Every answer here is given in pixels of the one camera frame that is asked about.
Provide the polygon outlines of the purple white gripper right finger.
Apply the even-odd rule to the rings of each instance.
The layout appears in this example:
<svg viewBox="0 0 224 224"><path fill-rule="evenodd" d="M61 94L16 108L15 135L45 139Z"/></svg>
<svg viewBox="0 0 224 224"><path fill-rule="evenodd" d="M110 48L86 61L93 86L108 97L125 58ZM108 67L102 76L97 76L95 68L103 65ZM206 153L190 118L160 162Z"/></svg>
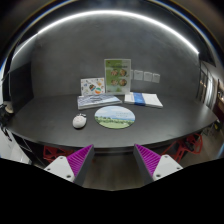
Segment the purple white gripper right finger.
<svg viewBox="0 0 224 224"><path fill-rule="evenodd" d="M134 145L133 154L145 185L182 169L182 166L169 155L159 155L138 144Z"/></svg>

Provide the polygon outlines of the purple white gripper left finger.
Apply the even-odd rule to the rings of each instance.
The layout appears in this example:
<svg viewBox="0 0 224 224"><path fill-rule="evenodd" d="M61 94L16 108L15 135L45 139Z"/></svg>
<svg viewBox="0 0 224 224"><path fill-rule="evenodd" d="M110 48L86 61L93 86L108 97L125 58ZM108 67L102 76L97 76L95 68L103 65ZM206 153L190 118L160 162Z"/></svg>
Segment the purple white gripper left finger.
<svg viewBox="0 0 224 224"><path fill-rule="evenodd" d="M94 146L86 146L67 157L59 156L45 171L82 186L94 154Z"/></svg>

